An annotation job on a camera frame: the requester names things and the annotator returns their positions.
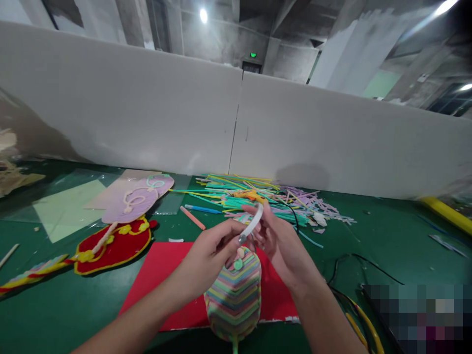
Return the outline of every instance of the beige craft piece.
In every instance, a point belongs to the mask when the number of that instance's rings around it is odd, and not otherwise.
[[[37,182],[44,175],[22,175],[20,169],[8,161],[10,150],[16,144],[16,135],[10,129],[0,131],[0,198],[12,190]]]

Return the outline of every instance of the red paper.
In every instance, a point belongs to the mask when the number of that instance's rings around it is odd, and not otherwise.
[[[155,242],[119,312],[128,310],[162,283],[185,258],[193,242]],[[258,249],[262,265],[262,305],[259,321],[286,321],[297,317],[289,290],[278,276],[266,254]],[[209,326],[203,295],[170,316],[160,331]]]

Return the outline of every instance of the white foam board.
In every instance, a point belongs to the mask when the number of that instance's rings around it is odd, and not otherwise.
[[[0,22],[0,128],[26,153],[227,173],[242,70]]]
[[[391,198],[472,176],[472,120],[245,72],[230,173]]]

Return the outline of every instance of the ceiling light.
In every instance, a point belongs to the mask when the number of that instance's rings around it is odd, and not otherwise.
[[[461,87],[459,91],[467,91],[469,89],[472,89],[472,84],[467,84]]]
[[[207,23],[208,21],[208,14],[205,9],[200,10],[200,19],[202,20],[203,23]]]
[[[445,12],[449,11],[449,9],[453,7],[458,1],[459,0],[446,0],[438,7],[438,9],[434,12],[434,15],[440,16],[444,14]]]

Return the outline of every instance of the colorful striped craft object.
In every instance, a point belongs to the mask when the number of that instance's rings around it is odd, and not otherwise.
[[[261,262],[246,247],[205,293],[206,312],[212,331],[221,339],[237,344],[256,328],[261,314]]]

